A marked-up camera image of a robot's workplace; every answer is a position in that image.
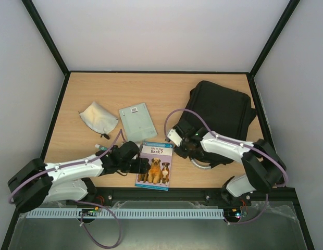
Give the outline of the dog picture book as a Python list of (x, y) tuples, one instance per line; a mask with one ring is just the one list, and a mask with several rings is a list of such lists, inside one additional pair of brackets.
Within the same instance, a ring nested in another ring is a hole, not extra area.
[(154, 190), (169, 190), (173, 145), (171, 143), (143, 141), (141, 158), (148, 159), (148, 171), (138, 174), (135, 186)]

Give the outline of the grey Great Gatsby book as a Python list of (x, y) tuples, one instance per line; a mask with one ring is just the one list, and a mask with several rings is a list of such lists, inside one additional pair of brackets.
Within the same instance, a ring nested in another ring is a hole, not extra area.
[(120, 109), (119, 115), (129, 141), (140, 142), (157, 136), (145, 103)]

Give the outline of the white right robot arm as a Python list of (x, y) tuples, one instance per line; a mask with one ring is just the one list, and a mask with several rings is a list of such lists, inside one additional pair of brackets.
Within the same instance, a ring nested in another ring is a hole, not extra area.
[(270, 144), (262, 139), (241, 141), (220, 135), (209, 127), (196, 130), (185, 121), (170, 129), (166, 137), (175, 144), (180, 157), (189, 158), (198, 168), (217, 166), (217, 156), (243, 165), (245, 173), (231, 177), (223, 185), (222, 199), (228, 204), (253, 191), (268, 194), (272, 188), (279, 186), (280, 179), (288, 181), (285, 164)]

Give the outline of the black student backpack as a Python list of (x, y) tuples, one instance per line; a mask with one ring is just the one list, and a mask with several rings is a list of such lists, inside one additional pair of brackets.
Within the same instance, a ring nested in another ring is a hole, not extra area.
[[(256, 109), (251, 107), (251, 98), (247, 94), (209, 81), (199, 82), (190, 91), (185, 108), (200, 115), (211, 130), (237, 140), (246, 141), (249, 125), (256, 117)], [(199, 118), (187, 111), (183, 112), (179, 121), (205, 129)], [(209, 163), (212, 168), (233, 162), (227, 157), (206, 152), (203, 158), (191, 159)]]

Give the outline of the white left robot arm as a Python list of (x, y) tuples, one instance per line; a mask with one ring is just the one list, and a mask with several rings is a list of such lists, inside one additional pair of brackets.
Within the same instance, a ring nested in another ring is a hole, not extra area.
[(132, 141), (68, 162), (45, 163), (36, 158), (8, 181), (8, 202), (20, 213), (53, 201), (91, 202), (96, 195), (92, 178), (114, 173), (145, 174), (149, 169), (149, 160), (140, 156), (140, 148)]

